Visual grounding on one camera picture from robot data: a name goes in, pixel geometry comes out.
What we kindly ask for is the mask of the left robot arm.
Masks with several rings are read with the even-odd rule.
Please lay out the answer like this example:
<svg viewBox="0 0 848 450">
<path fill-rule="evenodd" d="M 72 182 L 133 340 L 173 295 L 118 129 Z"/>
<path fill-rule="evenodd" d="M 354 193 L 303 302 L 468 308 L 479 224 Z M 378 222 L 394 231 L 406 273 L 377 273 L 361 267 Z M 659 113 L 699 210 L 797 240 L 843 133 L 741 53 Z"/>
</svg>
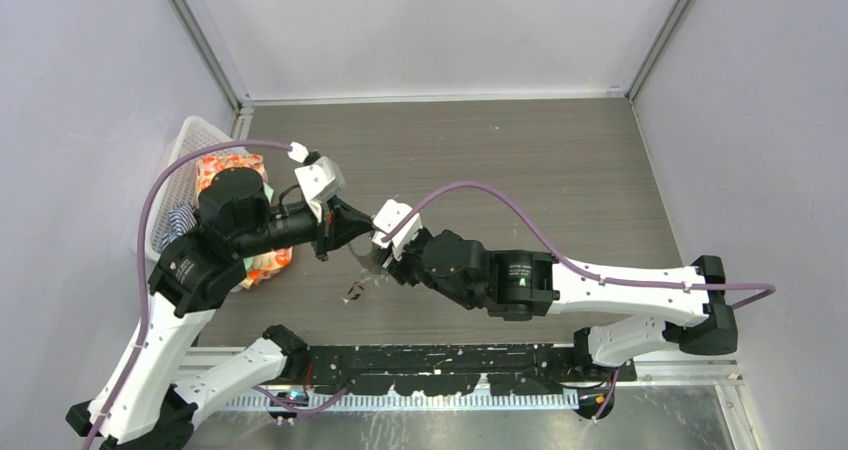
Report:
<svg viewBox="0 0 848 450">
<path fill-rule="evenodd" d="M 250 168 L 217 173 L 198 197 L 197 225 L 164 248 L 142 273 L 149 300 L 132 340 L 104 389 L 71 406 L 66 420 L 86 443 L 106 449 L 180 449 L 211 414 L 269 380 L 298 382 L 307 344 L 281 325 L 237 356 L 195 377 L 176 371 L 200 331 L 247 275 L 244 262 L 310 244 L 320 259 L 370 232 L 371 219 L 341 199 L 272 206 Z"/>
</svg>

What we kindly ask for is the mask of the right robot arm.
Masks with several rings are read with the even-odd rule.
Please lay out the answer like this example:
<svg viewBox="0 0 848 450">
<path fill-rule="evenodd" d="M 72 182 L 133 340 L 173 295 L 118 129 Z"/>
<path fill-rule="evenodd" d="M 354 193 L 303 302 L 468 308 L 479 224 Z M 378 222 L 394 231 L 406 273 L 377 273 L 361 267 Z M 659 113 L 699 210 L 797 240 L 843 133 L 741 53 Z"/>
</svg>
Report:
<svg viewBox="0 0 848 450">
<path fill-rule="evenodd" d="M 551 253 L 488 250 L 444 230 L 418 230 L 413 238 L 372 238 L 372 258 L 402 285 L 423 285 L 459 306 L 484 309 L 505 321 L 565 313 L 616 314 L 621 321 L 579 329 L 571 367 L 584 380 L 646 353 L 676 348 L 685 354 L 723 356 L 738 347 L 738 326 L 720 291 L 719 258 L 692 266 L 640 269 L 597 266 L 599 279 L 572 271 Z"/>
</svg>

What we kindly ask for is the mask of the silver perforated keyring plate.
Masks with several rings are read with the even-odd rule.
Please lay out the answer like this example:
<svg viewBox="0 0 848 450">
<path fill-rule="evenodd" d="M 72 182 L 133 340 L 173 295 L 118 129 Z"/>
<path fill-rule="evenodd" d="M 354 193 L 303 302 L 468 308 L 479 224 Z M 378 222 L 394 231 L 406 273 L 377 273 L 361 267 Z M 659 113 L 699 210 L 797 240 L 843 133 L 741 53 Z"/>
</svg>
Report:
<svg viewBox="0 0 848 450">
<path fill-rule="evenodd" d="M 348 243 L 346 249 L 361 267 L 360 278 L 351 284 L 342 298 L 345 304 L 349 304 L 359 299 L 369 284 L 379 287 L 380 282 L 387 278 L 388 272 L 383 267 L 383 248 L 371 244 L 367 252 L 359 253 L 352 243 Z"/>
</svg>

